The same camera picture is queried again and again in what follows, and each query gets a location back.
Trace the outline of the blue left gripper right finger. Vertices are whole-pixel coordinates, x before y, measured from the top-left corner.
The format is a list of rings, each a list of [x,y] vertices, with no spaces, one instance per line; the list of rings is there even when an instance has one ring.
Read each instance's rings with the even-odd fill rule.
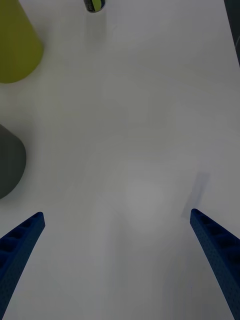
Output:
[[[193,208],[190,225],[235,320],[240,319],[240,239]]]

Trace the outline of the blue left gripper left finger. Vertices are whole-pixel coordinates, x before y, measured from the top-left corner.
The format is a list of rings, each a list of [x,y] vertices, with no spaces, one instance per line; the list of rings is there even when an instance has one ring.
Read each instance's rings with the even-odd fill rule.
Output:
[[[0,239],[0,319],[44,228],[44,214],[37,212]]]

